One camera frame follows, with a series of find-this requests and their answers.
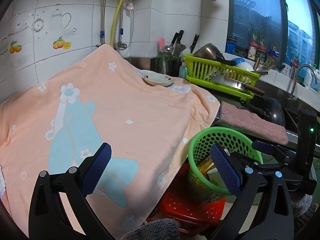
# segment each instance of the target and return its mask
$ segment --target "blue bowl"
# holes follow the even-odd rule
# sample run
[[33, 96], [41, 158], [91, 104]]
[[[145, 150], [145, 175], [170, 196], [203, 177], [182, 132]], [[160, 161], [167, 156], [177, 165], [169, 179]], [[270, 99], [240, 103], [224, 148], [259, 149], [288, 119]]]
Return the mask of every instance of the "blue bowl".
[[241, 58], [241, 57], [237, 57], [237, 58], [234, 58], [234, 59], [232, 59], [232, 60], [234, 60], [234, 61], [237, 62], [236, 65], [238, 65], [238, 64], [241, 63], [241, 62], [245, 62], [245, 59], [244, 59], [244, 58]]

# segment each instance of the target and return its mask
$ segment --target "silver screw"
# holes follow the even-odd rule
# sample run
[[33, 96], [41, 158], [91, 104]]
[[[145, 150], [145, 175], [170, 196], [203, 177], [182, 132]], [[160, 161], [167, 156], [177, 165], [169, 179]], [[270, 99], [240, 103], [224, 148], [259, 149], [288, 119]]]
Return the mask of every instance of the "silver screw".
[[246, 167], [244, 170], [246, 173], [249, 173], [249, 174], [253, 173], [253, 169], [250, 167]]
[[281, 178], [281, 177], [282, 177], [282, 173], [279, 172], [279, 171], [276, 171], [276, 176], [277, 176], [278, 178]]
[[47, 172], [46, 172], [46, 171], [41, 171], [41, 172], [39, 173], [39, 176], [40, 176], [40, 177], [44, 177], [45, 175], [47, 175]]
[[77, 171], [77, 168], [76, 168], [76, 167], [71, 167], [71, 168], [69, 169], [69, 173], [71, 173], [71, 174], [76, 173], [76, 171]]

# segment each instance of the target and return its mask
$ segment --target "peach blanket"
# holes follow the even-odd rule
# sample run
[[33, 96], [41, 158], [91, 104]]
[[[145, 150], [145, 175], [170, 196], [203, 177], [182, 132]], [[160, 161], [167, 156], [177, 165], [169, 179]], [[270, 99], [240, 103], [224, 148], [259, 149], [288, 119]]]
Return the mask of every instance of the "peach blanket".
[[0, 197], [24, 233], [39, 172], [64, 173], [102, 142], [111, 145], [112, 159], [87, 200], [110, 233], [118, 239], [138, 228], [156, 206], [185, 161], [189, 140], [211, 125], [220, 103], [179, 78], [170, 87], [150, 86], [144, 72], [103, 45], [1, 104]]

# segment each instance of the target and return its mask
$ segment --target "window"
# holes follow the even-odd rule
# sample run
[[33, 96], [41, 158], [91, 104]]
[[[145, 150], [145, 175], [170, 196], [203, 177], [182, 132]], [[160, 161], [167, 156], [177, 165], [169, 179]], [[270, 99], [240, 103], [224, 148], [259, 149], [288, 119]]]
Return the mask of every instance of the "window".
[[268, 50], [276, 47], [279, 63], [316, 63], [318, 18], [309, 0], [230, 0], [228, 35], [237, 38], [239, 56], [246, 55], [253, 34]]

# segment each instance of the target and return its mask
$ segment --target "floor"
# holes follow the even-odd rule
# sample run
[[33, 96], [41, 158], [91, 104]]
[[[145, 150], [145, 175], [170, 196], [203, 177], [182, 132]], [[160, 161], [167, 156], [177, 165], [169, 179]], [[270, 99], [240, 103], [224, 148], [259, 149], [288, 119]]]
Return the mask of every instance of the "floor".
[[[233, 205], [232, 203], [226, 203], [224, 210], [223, 210], [222, 219], [227, 215], [227, 213], [228, 213], [229, 209], [232, 207], [232, 205]], [[247, 216], [247, 219], [245, 220], [245, 222], [240, 230], [240, 233], [249, 229], [251, 222], [257, 212], [257, 208], [258, 208], [258, 206], [251, 207], [250, 212]], [[194, 237], [181, 236], [180, 239], [181, 240], [206, 240], [206, 238], [204, 236], [200, 236], [200, 235], [197, 235]]]

